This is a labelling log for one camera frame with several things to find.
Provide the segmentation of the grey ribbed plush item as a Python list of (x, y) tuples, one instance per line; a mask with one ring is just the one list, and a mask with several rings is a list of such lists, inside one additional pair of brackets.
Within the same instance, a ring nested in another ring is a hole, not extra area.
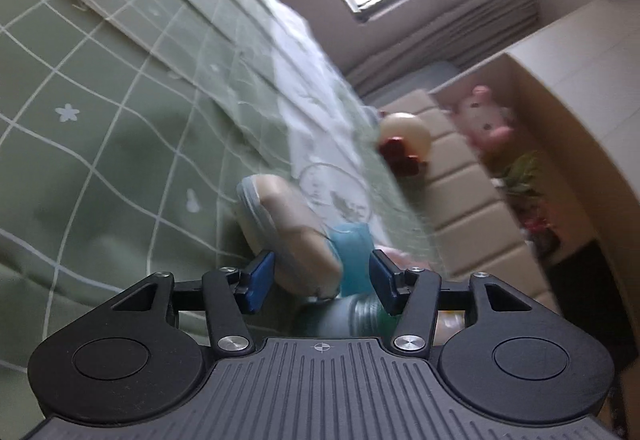
[(398, 321), (374, 293), (360, 293), (303, 305), (293, 319), (291, 334), (332, 339), (378, 337), (388, 342)]

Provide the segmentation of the beige padded headboard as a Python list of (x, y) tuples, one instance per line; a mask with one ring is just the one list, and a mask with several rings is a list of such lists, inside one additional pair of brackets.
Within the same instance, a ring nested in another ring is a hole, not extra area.
[(450, 281), (482, 271), (559, 310), (548, 279), (480, 158), (424, 90), (383, 106), (385, 114), (422, 119), (433, 137), (426, 168), (397, 183), (416, 215), (433, 232), (439, 254), (431, 265)]

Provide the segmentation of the beige doll with blue clothes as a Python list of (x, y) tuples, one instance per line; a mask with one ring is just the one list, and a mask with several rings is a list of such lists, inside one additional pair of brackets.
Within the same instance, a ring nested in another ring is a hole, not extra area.
[(236, 217), (254, 252), (276, 255), (274, 280), (295, 296), (333, 299), (372, 293), (374, 242), (366, 223), (325, 225), (299, 188), (276, 174), (236, 187)]

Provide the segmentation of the cream round plush red bow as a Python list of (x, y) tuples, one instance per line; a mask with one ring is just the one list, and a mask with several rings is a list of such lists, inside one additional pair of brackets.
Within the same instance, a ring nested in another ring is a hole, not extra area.
[(415, 177), (426, 168), (432, 136), (426, 123), (408, 113), (382, 113), (378, 152), (397, 178)]

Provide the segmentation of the green potted plant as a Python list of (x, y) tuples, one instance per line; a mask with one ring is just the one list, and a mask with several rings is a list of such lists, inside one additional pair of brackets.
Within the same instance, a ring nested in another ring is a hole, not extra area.
[(536, 178), (539, 160), (535, 153), (526, 153), (506, 166), (492, 181), (498, 189), (511, 196), (539, 197)]

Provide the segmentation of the pink plush toy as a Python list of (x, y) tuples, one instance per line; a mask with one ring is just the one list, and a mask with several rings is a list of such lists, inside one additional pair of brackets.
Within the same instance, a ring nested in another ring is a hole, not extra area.
[(480, 155), (498, 152), (513, 137), (509, 111), (495, 102), (486, 85), (477, 85), (454, 105), (451, 118)]

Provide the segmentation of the green checked bed sheet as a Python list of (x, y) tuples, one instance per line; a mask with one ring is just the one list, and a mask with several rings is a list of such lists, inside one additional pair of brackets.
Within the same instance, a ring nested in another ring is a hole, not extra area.
[(440, 267), (369, 109), (279, 0), (1, 0), (1, 434), (40, 422), (48, 336), (157, 271), (252, 253), (236, 188), (281, 175), (323, 230)]

